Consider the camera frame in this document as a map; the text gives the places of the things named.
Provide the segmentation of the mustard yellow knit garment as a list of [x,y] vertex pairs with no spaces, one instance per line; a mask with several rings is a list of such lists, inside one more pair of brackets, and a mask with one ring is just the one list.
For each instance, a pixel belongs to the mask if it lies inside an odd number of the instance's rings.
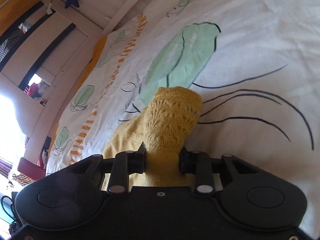
[[146,147],[146,171],[129,176],[130,186],[190,186],[191,175],[179,171],[179,153],[194,130],[202,109],[199,94],[183,87],[159,88],[132,120],[120,124],[103,156]]

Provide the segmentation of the red chair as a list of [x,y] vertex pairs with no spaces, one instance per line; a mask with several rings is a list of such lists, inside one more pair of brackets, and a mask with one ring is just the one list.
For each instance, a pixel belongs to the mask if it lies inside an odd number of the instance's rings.
[[20,159],[17,170],[33,180],[39,180],[46,176],[45,169],[31,163],[25,158]]

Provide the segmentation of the orange bed sheet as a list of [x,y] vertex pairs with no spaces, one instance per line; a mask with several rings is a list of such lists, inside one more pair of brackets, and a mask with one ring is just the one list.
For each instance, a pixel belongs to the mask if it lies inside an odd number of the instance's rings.
[[65,98],[61,108],[59,109],[58,114],[57,114],[57,116],[56,116],[56,118],[55,118],[55,120],[53,122],[53,125],[52,125],[52,127],[50,129],[50,132],[49,132],[49,136],[51,137],[51,142],[50,142],[50,146],[49,146],[49,148],[47,150],[48,151],[48,155],[50,155],[50,153],[52,151],[52,147],[54,145],[54,140],[56,138],[57,129],[59,127],[59,121],[60,121],[60,118],[61,118],[61,115],[62,115],[63,111],[69,105],[70,101],[75,96],[75,94],[77,93],[79,88],[82,86],[82,84],[86,81],[86,79],[88,78],[89,74],[93,71],[95,65],[97,64],[97,62],[99,60],[100,55],[102,54],[102,51],[104,49],[106,40],[107,40],[107,36],[103,36],[96,43],[94,49],[92,50],[91,60],[89,61],[89,63],[87,64],[86,68],[82,71],[81,75],[76,80],[75,84],[71,88],[71,91],[69,92],[69,94]]

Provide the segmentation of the white leaf-print duvet cover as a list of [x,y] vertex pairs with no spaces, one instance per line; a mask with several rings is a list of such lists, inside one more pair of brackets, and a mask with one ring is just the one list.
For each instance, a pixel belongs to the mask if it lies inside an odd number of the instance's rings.
[[319,0],[155,0],[110,33],[63,111],[47,174],[101,154],[159,87],[202,98],[186,145],[295,183],[319,237]]

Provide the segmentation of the white blue-trimmed shelf unit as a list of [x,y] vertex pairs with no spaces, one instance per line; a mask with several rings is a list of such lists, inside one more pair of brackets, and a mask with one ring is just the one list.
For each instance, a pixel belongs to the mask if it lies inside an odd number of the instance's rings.
[[50,15],[46,10],[40,1],[10,27],[31,25],[1,61],[1,95],[11,101],[30,100],[24,89],[37,74],[49,86],[45,103],[62,105],[88,63],[91,37],[58,8]]

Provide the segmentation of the white slatted bed frame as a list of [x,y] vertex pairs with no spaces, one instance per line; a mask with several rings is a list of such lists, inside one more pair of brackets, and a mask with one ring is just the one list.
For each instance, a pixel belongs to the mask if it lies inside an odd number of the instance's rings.
[[60,110],[92,57],[96,42],[117,25],[127,22],[152,0],[79,0],[66,7],[63,0],[44,0],[53,14],[35,24],[1,74],[23,93],[34,73],[46,82],[47,104],[22,95],[20,127],[29,137],[24,158],[35,164]]

